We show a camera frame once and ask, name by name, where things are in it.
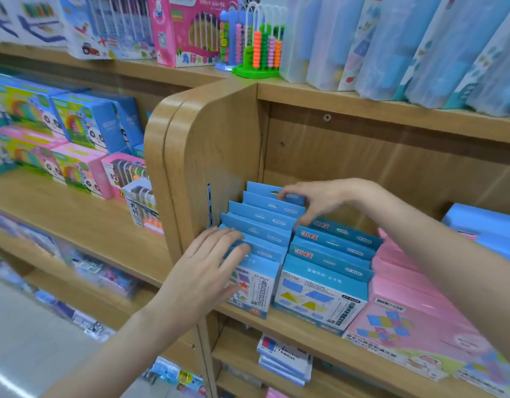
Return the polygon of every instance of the yellow triangle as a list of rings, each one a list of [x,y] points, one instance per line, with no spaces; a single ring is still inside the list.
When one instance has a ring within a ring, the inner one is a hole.
[[[308,302],[302,304],[302,306],[316,311],[316,303],[314,303],[313,301],[308,301]]]
[[[295,298],[290,294],[290,292],[286,292],[286,293],[282,294],[281,297],[284,297],[287,300],[293,301],[294,303],[298,303],[298,301],[295,300]]]

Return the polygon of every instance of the right hand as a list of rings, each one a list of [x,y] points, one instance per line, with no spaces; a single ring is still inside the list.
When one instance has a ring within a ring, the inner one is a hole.
[[[340,179],[330,181],[300,182],[285,186],[277,198],[284,200],[287,194],[306,197],[307,210],[296,226],[308,226],[318,216],[334,211],[344,203],[353,203],[358,190],[371,183],[363,179]]]

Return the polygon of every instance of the tiled floor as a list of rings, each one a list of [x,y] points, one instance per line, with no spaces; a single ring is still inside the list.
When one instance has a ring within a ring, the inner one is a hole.
[[[99,342],[0,282],[0,398],[34,398],[92,354]],[[181,398],[162,381],[138,380],[124,398]]]

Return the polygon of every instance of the forearm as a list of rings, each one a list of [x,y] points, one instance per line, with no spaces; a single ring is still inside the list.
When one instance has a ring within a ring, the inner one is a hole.
[[[352,204],[371,217],[510,361],[510,261],[371,182]]]
[[[60,380],[44,398],[120,397],[178,335],[175,327],[166,337],[146,310],[134,314],[93,357]]]

